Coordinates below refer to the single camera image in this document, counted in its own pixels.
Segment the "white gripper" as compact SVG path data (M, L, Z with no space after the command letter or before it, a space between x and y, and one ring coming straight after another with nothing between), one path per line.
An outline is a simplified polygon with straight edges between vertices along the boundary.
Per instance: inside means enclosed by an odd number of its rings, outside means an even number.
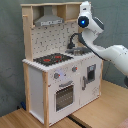
M88 1L83 2L80 5L80 12L81 13L91 12L91 4Z

